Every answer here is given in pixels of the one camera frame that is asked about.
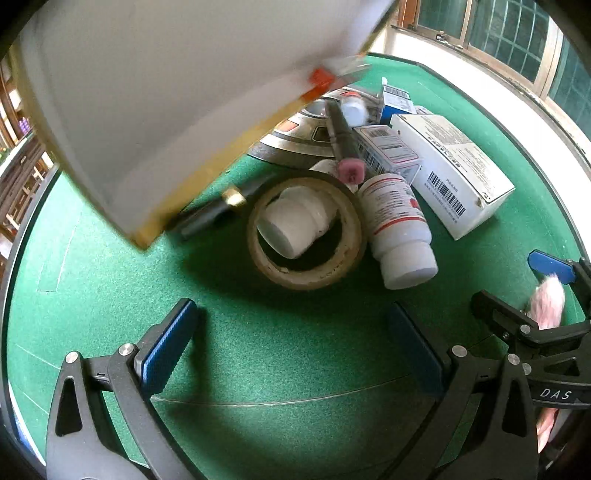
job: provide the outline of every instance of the screw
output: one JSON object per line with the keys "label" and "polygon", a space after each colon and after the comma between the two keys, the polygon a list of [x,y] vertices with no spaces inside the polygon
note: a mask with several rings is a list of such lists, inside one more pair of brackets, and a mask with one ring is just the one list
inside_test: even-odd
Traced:
{"label": "screw", "polygon": [[454,345],[452,347],[452,353],[455,356],[462,358],[468,354],[468,350],[466,350],[462,345]]}
{"label": "screw", "polygon": [[519,365],[519,357],[514,353],[507,355],[507,360],[509,360],[511,365]]}
{"label": "screw", "polygon": [[119,354],[122,356],[128,356],[134,351],[135,345],[133,343],[124,343],[119,347]]}
{"label": "screw", "polygon": [[67,364],[73,364],[76,360],[78,360],[78,352],[70,352],[66,355]]}

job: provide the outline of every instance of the blue gripper pad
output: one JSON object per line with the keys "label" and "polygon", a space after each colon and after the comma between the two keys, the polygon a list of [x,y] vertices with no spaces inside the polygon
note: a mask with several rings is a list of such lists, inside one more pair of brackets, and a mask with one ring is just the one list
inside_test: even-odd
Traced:
{"label": "blue gripper pad", "polygon": [[202,316],[195,302],[180,299],[167,317],[153,325],[138,342],[135,371],[142,393],[162,392]]}
{"label": "blue gripper pad", "polygon": [[447,390],[451,360],[443,341],[424,325],[413,322],[407,312],[394,303],[388,310],[388,330],[398,342],[421,390],[441,398]]}
{"label": "blue gripper pad", "polygon": [[544,275],[556,274],[560,282],[564,285],[568,285],[576,280],[576,274],[571,265],[539,250],[533,250],[527,256],[527,264],[532,270]]}

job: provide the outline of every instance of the roll of tape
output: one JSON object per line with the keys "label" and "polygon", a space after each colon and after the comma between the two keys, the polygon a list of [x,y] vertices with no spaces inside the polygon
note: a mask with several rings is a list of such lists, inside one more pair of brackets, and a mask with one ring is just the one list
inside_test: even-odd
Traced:
{"label": "roll of tape", "polygon": [[[307,271],[280,267],[264,252],[256,225],[265,207],[289,187],[307,186],[326,192],[336,204],[342,234],[333,256],[322,265]],[[292,290],[315,290],[331,285],[357,266],[367,245],[361,206],[353,193],[334,177],[312,170],[280,174],[266,182],[249,199],[246,241],[257,270],[272,282]]]}

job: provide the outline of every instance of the green table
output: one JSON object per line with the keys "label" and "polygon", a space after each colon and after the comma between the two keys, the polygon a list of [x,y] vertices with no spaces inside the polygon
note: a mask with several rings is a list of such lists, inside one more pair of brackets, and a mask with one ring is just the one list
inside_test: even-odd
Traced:
{"label": "green table", "polygon": [[[64,355],[106,355],[137,341],[180,297],[203,306],[207,320],[152,402],[208,478],[365,479],[383,470],[431,406],[388,339],[385,312],[395,300],[450,344],[502,355],[500,342],[471,316],[471,295],[485,288],[523,306],[537,284],[526,262],[532,249],[578,259],[569,225],[527,159],[462,95],[419,66],[371,62],[360,85],[377,90],[385,76],[408,90],[511,179],[516,190],[497,214],[454,241],[419,199],[440,267],[434,279],[388,291],[368,250],[340,283],[295,293],[253,275],[243,220],[181,248],[162,236],[139,252],[62,174],[32,226],[8,326],[9,378],[42,453]],[[244,156],[198,201],[281,169]],[[581,317],[569,290],[566,318]],[[106,396],[131,458],[143,462]]]}

